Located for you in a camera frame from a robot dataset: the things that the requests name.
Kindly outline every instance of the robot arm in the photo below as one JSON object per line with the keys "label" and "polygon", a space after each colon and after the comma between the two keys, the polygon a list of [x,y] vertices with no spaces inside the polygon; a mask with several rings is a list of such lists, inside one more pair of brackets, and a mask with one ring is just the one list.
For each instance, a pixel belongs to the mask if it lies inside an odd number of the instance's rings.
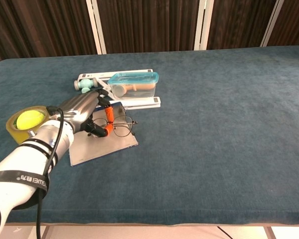
{"label": "robot arm", "polygon": [[[48,173],[71,146],[76,132],[85,130],[97,136],[108,134],[92,121],[98,97],[98,92],[89,91],[60,105],[64,113],[63,130]],[[60,127],[60,115],[51,111],[50,114],[52,120],[44,123],[34,137],[24,141],[0,162],[0,232],[11,210],[35,205],[36,201],[31,199],[37,198],[34,197],[37,188],[48,189],[48,178],[43,172]]]}

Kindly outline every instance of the robotic hand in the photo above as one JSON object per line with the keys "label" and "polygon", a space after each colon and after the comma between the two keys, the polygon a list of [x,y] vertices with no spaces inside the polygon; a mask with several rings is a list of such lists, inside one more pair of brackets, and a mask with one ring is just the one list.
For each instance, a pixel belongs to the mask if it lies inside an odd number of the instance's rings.
{"label": "robotic hand", "polygon": [[[106,107],[109,125],[105,129],[93,123],[92,113],[97,105]],[[96,91],[75,96],[58,108],[47,109],[51,120],[0,163],[0,232],[11,210],[37,204],[39,189],[46,195],[48,174],[71,146],[75,133],[85,130],[103,137],[113,129],[113,109]]]}

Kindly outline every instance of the glasses lens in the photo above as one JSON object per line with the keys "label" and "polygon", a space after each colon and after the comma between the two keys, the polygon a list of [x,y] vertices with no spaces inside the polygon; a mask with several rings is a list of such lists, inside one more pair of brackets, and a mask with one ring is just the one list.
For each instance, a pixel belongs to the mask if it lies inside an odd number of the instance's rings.
{"label": "glasses lens", "polygon": [[129,116],[119,116],[114,119],[113,126],[118,137],[125,137],[132,131],[133,120]]}
{"label": "glasses lens", "polygon": [[97,124],[98,126],[105,128],[106,125],[108,124],[107,120],[104,118],[98,118],[93,120],[93,123]]}

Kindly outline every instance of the clear plastic box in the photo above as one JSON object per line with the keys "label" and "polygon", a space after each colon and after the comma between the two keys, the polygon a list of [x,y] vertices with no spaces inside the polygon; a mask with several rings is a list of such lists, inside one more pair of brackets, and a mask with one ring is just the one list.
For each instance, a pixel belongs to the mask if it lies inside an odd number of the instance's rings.
{"label": "clear plastic box", "polygon": [[108,84],[117,99],[147,98],[155,95],[157,72],[116,73]]}

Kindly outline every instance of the tape roll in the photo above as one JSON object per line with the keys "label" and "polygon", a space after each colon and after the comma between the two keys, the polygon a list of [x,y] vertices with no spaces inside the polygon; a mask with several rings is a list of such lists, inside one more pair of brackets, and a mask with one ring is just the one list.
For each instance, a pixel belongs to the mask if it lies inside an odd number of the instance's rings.
{"label": "tape roll", "polygon": [[[20,116],[20,114],[22,114],[25,111],[39,111],[42,114],[44,114],[44,119],[43,121],[36,125],[35,127],[29,128],[29,129],[25,129],[25,130],[20,130],[16,128],[16,120],[18,119],[18,117]],[[25,108],[17,113],[15,113],[14,115],[12,115],[8,121],[5,124],[5,128],[7,129],[7,131],[10,133],[10,135],[12,136],[12,138],[18,143],[21,144],[23,141],[25,141],[26,139],[29,138],[29,134],[28,131],[32,130],[34,132],[36,132],[38,130],[38,128],[45,122],[47,122],[49,120],[49,113],[46,110],[45,106],[32,106],[29,108]]]}

